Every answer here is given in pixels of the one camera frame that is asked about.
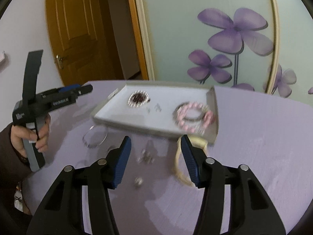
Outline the dark sleeve forearm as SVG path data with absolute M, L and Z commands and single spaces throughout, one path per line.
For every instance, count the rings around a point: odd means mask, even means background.
M 1 234 L 26 234 L 32 216 L 14 206 L 17 185 L 31 170 L 11 143 L 12 124 L 1 131 Z

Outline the person's left hand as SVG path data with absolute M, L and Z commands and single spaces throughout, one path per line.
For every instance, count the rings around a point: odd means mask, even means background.
M 47 114 L 45 117 L 45 124 L 39 130 L 38 135 L 32 130 L 21 127 L 21 126 L 12 126 L 11 127 L 11 143 L 14 149 L 23 157 L 27 158 L 27 152 L 25 150 L 23 140 L 35 141 L 36 149 L 38 152 L 43 153 L 48 150 L 48 139 L 49 139 L 49 130 L 50 130 L 50 121 L 51 116 Z

